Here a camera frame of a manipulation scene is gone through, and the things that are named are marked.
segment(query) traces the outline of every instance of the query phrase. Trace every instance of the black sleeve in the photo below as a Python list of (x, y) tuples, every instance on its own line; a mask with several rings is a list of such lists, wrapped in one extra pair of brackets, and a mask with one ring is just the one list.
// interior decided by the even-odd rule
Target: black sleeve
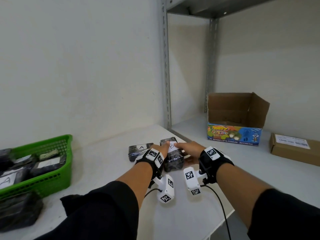
[(43, 239), (136, 239), (139, 206), (125, 183), (113, 181), (86, 195), (61, 198), (67, 218)]
[(319, 227), (320, 209), (268, 189), (255, 203), (248, 236), (251, 240), (319, 239)]

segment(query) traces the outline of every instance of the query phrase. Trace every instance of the white wall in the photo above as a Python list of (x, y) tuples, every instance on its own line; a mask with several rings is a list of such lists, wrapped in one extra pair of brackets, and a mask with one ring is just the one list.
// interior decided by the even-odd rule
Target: white wall
[(209, 20), (168, 14), (172, 124), (204, 112)]
[(265, 129), (320, 140), (320, 0), (275, 0), (220, 19), (217, 92), (270, 102)]
[(163, 124), (157, 0), (0, 0), (0, 148)]

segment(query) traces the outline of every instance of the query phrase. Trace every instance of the black cable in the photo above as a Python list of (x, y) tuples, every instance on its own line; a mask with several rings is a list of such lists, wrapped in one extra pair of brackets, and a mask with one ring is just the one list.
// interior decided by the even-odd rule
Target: black cable
[(158, 188), (154, 188), (154, 189), (152, 189), (152, 190), (150, 190), (144, 197), (146, 198), (146, 196), (148, 195), (148, 194), (150, 194), (152, 191), (154, 191), (154, 190), (159, 190), (160, 192), (162, 192), (162, 190), (161, 189), (158, 189)]
[(231, 236), (230, 236), (230, 230), (229, 230), (229, 226), (228, 226), (228, 222), (227, 222), (227, 217), (226, 217), (226, 213), (224, 212), (224, 208), (223, 208), (223, 205), (222, 205), (222, 202), (218, 196), (218, 194), (213, 190), (213, 188), (209, 187), (208, 185), (200, 185), (200, 187), (208, 187), (209, 189), (211, 189), (215, 194), (216, 196), (218, 197), (218, 200), (220, 201), (220, 204), (221, 204), (221, 207), (222, 207), (222, 211), (223, 211), (223, 215), (224, 215), (224, 219), (226, 220), (226, 228), (228, 230), (228, 234), (229, 234), (229, 239), (231, 240)]

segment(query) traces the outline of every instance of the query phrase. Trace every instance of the shelf underside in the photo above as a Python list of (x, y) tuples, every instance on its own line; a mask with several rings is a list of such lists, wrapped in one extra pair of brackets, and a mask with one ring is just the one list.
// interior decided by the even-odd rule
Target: shelf underside
[(270, 0), (167, 0), (167, 12), (203, 18), (221, 18)]

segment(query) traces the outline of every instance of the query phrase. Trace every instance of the green plastic basket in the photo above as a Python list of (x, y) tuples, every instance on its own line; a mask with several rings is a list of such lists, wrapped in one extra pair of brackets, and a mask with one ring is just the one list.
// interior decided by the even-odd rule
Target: green plastic basket
[(0, 199), (31, 190), (34, 190), (41, 198), (44, 198), (68, 188), (71, 183), (71, 141), (72, 135), (63, 135), (12, 149), (15, 158), (21, 158), (30, 154), (40, 156), (43, 153), (58, 149), (60, 155), (66, 154), (66, 164), (52, 172), (1, 189)]

